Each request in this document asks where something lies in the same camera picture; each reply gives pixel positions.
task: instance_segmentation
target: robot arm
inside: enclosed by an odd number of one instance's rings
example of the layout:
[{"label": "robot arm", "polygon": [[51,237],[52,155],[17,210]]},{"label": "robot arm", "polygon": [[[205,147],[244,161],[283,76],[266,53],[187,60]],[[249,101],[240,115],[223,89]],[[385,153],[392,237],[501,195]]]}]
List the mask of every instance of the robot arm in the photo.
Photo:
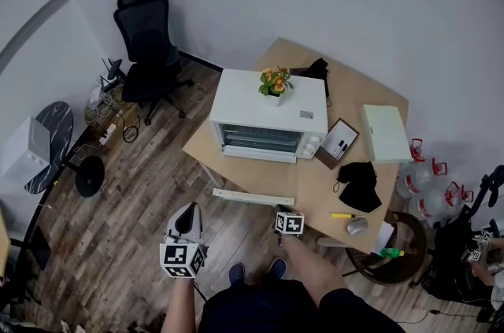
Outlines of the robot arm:
[{"label": "robot arm", "polygon": [[159,246],[161,268],[170,277],[196,277],[208,249],[203,246],[202,231],[202,214],[197,203],[185,205],[170,217]]}]

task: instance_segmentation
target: orange flower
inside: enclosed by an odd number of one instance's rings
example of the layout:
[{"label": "orange flower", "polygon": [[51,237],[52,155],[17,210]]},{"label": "orange flower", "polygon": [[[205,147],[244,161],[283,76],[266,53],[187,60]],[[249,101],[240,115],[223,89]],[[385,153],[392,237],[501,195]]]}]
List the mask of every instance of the orange flower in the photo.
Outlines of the orange flower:
[{"label": "orange flower", "polygon": [[266,81],[271,80],[271,75],[273,74],[273,70],[271,70],[270,68],[265,68],[264,70],[262,70],[262,73],[266,76]]},{"label": "orange flower", "polygon": [[285,90],[284,79],[281,76],[276,77],[273,82],[275,84],[275,86],[273,87],[273,89],[276,92],[282,92],[283,90]]}]

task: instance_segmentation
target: paper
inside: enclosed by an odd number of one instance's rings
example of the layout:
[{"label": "paper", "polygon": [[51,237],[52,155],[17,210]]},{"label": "paper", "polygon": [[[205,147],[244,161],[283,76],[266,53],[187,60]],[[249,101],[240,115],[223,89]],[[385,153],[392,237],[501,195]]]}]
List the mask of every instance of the paper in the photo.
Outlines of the paper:
[{"label": "paper", "polygon": [[348,127],[344,122],[339,121],[335,127],[329,132],[321,146],[334,158],[336,158],[343,148],[347,150],[348,147],[357,137],[357,133]]},{"label": "paper", "polygon": [[380,251],[387,245],[388,240],[391,238],[392,232],[394,232],[394,227],[382,221],[378,238],[376,238],[375,246],[371,249],[371,252],[380,254]]}]

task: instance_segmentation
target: white flower pot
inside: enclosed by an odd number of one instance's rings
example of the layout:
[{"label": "white flower pot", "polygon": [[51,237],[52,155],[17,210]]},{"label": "white flower pot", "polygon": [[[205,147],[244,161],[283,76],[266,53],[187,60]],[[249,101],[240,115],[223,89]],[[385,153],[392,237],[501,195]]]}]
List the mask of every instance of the white flower pot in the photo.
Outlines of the white flower pot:
[{"label": "white flower pot", "polygon": [[265,102],[270,106],[279,106],[282,102],[282,97],[284,94],[280,94],[279,96],[275,95],[262,95],[265,98]]}]

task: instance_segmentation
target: oven window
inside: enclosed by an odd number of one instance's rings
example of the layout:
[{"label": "oven window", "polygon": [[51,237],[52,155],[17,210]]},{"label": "oven window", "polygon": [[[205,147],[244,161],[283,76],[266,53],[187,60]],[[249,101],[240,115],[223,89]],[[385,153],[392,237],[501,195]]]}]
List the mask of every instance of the oven window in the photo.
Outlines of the oven window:
[{"label": "oven window", "polygon": [[296,131],[249,128],[247,126],[235,126],[234,124],[221,124],[220,128],[226,146],[295,153],[301,139],[301,133]]}]

